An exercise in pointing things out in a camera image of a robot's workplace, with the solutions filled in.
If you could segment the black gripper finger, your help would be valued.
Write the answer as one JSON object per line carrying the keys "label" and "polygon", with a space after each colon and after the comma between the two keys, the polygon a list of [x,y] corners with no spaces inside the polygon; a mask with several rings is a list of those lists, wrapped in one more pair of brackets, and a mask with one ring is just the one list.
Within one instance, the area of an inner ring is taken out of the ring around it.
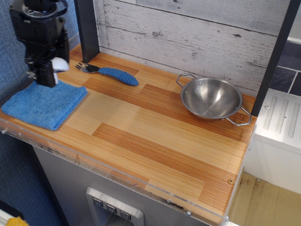
{"label": "black gripper finger", "polygon": [[68,41],[67,30],[64,28],[59,35],[56,50],[57,50],[56,56],[64,59],[68,63],[69,62],[69,41]]}
{"label": "black gripper finger", "polygon": [[51,61],[37,62],[29,65],[27,75],[35,79],[36,83],[46,87],[53,88],[56,85],[54,69]]}

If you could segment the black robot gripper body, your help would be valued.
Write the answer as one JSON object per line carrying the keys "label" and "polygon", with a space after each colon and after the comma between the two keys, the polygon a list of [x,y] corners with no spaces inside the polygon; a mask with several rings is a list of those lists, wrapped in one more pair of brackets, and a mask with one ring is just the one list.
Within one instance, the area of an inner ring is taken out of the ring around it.
{"label": "black robot gripper body", "polygon": [[57,41],[64,28],[66,1],[15,0],[9,13],[17,39],[25,45],[25,63],[57,57]]}

